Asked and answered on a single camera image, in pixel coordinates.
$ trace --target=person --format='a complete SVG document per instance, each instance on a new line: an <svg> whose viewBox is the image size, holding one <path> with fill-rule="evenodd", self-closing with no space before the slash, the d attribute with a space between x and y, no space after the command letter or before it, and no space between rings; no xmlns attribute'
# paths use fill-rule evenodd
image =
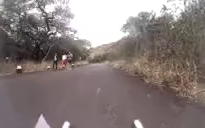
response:
<svg viewBox="0 0 205 128"><path fill-rule="evenodd" d="M54 61L53 61L53 69L58 69L58 56L57 53L54 55Z"/></svg>
<svg viewBox="0 0 205 128"><path fill-rule="evenodd" d="M71 52L69 52L69 54L68 54L68 62L69 62L69 64L72 63L72 58L73 58L73 54Z"/></svg>
<svg viewBox="0 0 205 128"><path fill-rule="evenodd" d="M62 55L62 68L65 68L67 64L67 55L63 53Z"/></svg>

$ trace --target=roadside vegetation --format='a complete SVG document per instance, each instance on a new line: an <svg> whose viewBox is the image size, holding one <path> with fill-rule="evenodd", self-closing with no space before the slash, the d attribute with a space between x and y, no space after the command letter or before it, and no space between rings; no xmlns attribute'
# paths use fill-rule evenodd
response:
<svg viewBox="0 0 205 128"><path fill-rule="evenodd" d="M91 61L110 60L146 82L205 104L205 86L200 86L205 81L205 0L173 0L160 15L139 12L121 30L128 36L99 47L103 50L93 52Z"/></svg>
<svg viewBox="0 0 205 128"><path fill-rule="evenodd" d="M91 45L76 37L73 18L68 0L0 0L0 72L6 57L10 65L43 64L63 51L85 59Z"/></svg>

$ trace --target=paved road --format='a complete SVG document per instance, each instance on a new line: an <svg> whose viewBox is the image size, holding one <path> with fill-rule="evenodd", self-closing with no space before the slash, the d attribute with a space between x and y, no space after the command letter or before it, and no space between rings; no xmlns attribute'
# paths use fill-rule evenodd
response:
<svg viewBox="0 0 205 128"><path fill-rule="evenodd" d="M205 109L105 64L0 77L0 128L205 128Z"/></svg>

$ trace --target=overcast sky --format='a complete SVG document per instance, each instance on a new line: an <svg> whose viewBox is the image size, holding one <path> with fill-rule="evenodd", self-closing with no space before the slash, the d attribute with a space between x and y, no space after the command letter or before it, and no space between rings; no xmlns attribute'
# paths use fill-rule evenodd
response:
<svg viewBox="0 0 205 128"><path fill-rule="evenodd" d="M166 0L70 0L75 15L71 26L80 38L98 46L123 37L120 29L129 16L140 11L160 12L163 4Z"/></svg>

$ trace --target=dirt shoulder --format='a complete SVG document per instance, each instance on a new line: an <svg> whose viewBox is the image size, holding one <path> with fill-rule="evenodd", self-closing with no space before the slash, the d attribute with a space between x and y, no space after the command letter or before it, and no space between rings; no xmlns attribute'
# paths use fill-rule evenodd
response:
<svg viewBox="0 0 205 128"><path fill-rule="evenodd" d="M140 64L136 61L127 60L117 60L110 62L112 67L125 70L132 75L138 75L146 83L154 83L154 85L157 85L160 88L166 88L167 90L176 93L176 95L180 97L186 97L189 100L195 101L205 106L205 80L198 80L197 83L193 84L192 88L179 88L175 81L169 80L168 83L165 81L165 79L170 79L168 74L163 75L163 78L160 78L158 71L151 70L150 67L142 65L142 63Z"/></svg>

